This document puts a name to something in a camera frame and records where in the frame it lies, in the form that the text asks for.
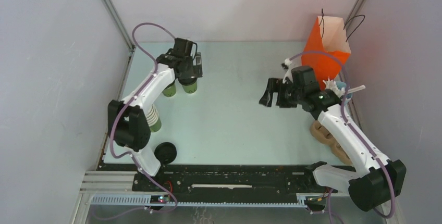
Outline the green paper coffee cup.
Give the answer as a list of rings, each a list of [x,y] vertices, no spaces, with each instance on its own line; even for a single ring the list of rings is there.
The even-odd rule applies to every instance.
[[[176,85],[174,83],[169,84],[163,91],[162,94],[165,97],[172,97],[176,94]]]

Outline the brown pulp cup carrier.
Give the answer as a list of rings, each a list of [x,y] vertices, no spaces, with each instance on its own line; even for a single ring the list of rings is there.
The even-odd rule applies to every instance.
[[[314,121],[310,126],[310,133],[320,143],[328,146],[331,153],[345,165],[353,165],[347,153],[337,142],[335,137],[318,121]]]

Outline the orange paper bag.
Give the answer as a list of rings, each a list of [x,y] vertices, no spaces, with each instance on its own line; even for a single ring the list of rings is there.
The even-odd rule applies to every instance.
[[[341,71],[341,65],[322,53],[332,55],[341,64],[351,55],[346,25],[341,17],[319,15],[311,28],[301,63],[313,68],[322,90],[326,88],[324,81],[336,78]]]

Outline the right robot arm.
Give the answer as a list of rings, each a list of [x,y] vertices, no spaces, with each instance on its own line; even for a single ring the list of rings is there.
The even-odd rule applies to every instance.
[[[381,152],[355,124],[345,109],[344,91],[335,92],[336,83],[321,89],[313,68],[299,66],[287,71],[284,78],[269,78],[259,104],[270,107],[277,94],[276,106],[301,106],[342,148],[351,161],[353,171],[340,169],[326,162],[308,166],[304,187],[311,192],[328,187],[348,193],[362,211],[393,202],[401,194],[405,164],[391,160]]]

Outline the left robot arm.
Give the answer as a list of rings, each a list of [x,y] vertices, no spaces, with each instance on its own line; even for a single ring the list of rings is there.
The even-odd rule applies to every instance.
[[[174,46],[154,59],[147,77],[122,100],[107,107],[109,150],[115,159],[130,156],[138,170],[146,175],[144,183],[152,191],[165,184],[158,173],[161,162],[148,147],[150,126],[159,118],[154,102],[176,80],[194,81],[203,76],[201,53],[197,43],[175,38]]]

